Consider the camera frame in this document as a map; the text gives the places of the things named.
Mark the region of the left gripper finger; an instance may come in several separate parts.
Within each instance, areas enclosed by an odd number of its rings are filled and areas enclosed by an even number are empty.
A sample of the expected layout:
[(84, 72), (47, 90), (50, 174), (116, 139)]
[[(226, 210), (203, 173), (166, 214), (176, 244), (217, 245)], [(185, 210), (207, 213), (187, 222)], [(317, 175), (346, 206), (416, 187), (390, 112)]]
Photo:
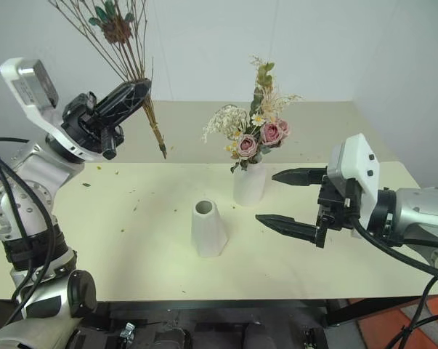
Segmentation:
[(121, 84), (121, 87), (126, 90), (140, 90), (150, 91), (152, 82), (149, 79), (142, 79), (139, 81), (125, 81)]
[(119, 85), (97, 103), (95, 127), (105, 159), (116, 157), (117, 147), (125, 139), (121, 123), (138, 111), (148, 96), (149, 91), (126, 90)]

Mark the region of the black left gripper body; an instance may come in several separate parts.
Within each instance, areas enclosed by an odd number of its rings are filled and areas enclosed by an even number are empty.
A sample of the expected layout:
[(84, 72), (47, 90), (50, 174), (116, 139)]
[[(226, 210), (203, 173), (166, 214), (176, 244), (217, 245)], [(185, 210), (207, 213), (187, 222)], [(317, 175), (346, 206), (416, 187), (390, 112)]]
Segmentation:
[(92, 92), (78, 95), (65, 107), (62, 128), (82, 148), (102, 155), (95, 127), (97, 103)]

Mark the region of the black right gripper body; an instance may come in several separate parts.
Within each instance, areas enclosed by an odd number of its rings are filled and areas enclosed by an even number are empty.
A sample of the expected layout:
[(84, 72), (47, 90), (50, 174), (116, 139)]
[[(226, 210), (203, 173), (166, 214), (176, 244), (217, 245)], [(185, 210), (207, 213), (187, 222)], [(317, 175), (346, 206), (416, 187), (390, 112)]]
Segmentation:
[(322, 178), (317, 203), (318, 230), (337, 230), (352, 228), (351, 219), (360, 218), (361, 187), (354, 178), (348, 179), (340, 192), (327, 175)]

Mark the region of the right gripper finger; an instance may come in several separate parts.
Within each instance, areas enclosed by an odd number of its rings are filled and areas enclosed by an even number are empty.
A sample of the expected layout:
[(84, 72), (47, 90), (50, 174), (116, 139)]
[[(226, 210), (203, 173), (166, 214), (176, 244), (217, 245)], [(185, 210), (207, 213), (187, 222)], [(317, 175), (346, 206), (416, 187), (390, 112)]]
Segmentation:
[(326, 173), (326, 167), (300, 167), (278, 172), (272, 180), (295, 186), (320, 185)]
[(281, 235), (308, 241), (319, 248), (325, 246), (326, 228), (318, 228), (277, 214), (256, 214), (255, 218)]

